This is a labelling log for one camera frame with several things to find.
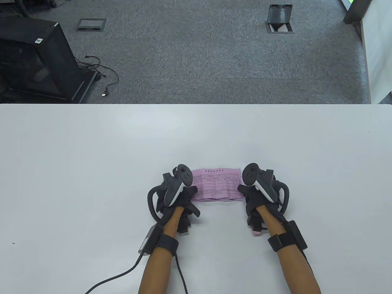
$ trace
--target black computer case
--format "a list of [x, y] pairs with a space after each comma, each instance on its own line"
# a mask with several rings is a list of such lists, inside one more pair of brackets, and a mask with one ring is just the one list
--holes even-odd
[[0, 75], [14, 96], [80, 103], [96, 73], [82, 74], [59, 23], [13, 16], [0, 18]]

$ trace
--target carpet floor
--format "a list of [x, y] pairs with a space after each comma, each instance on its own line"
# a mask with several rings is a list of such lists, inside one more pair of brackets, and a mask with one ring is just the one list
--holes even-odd
[[[60, 23], [74, 55], [120, 77], [87, 103], [368, 103], [364, 50], [340, 0], [293, 4], [294, 34], [269, 34], [276, 0], [72, 0], [38, 18]], [[104, 32], [76, 31], [107, 18]]]

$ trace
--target black strap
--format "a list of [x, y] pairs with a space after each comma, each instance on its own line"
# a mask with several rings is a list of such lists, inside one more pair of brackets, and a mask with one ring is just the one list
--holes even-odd
[[292, 233], [276, 234], [268, 239], [272, 249], [278, 252], [280, 249], [297, 244], [297, 241]]
[[174, 256], [177, 252], [178, 241], [169, 235], [161, 234], [155, 247], [167, 249], [172, 253], [172, 256]]

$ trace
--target wrist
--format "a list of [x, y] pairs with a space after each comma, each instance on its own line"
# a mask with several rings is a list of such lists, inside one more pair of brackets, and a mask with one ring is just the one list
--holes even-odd
[[183, 207], [179, 207], [179, 206], [176, 207], [172, 217], [167, 222], [167, 224], [163, 227], [163, 233], [165, 235], [169, 235], [170, 237], [173, 237], [173, 238], [176, 236], [178, 222], [180, 221], [180, 217], [182, 215], [182, 212], [184, 212]]

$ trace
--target pink form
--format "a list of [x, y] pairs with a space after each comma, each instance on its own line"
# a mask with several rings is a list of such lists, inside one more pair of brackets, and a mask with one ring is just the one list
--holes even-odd
[[242, 184], [240, 169], [196, 169], [192, 174], [192, 185], [198, 188], [194, 201], [244, 200], [244, 196], [237, 190], [238, 185]]

